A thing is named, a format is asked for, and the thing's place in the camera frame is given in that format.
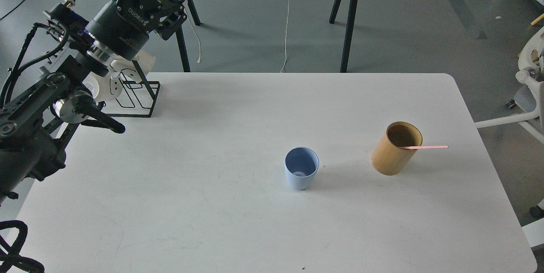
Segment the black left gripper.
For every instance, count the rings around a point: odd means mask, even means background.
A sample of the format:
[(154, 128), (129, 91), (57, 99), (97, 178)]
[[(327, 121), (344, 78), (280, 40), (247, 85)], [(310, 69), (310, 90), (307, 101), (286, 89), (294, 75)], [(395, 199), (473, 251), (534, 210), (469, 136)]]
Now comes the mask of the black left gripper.
[(115, 54), (132, 59), (154, 31), (170, 39), (187, 20), (188, 0), (112, 0), (88, 23), (88, 33)]

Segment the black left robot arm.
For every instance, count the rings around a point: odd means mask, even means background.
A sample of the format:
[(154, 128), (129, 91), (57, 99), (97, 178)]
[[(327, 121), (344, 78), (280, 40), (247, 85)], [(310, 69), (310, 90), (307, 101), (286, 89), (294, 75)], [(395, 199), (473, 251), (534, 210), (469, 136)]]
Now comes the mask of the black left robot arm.
[(87, 21), (73, 11), (75, 0), (64, 0), (46, 12), (47, 25), (33, 25), (1, 91), (2, 201), (19, 198), (25, 178), (43, 181), (63, 169), (78, 126), (125, 132), (84, 81), (122, 73), (126, 60), (136, 72), (131, 83), (149, 88), (144, 70), (153, 59), (142, 47), (152, 32), (167, 40), (181, 29), (187, 1), (111, 0)]

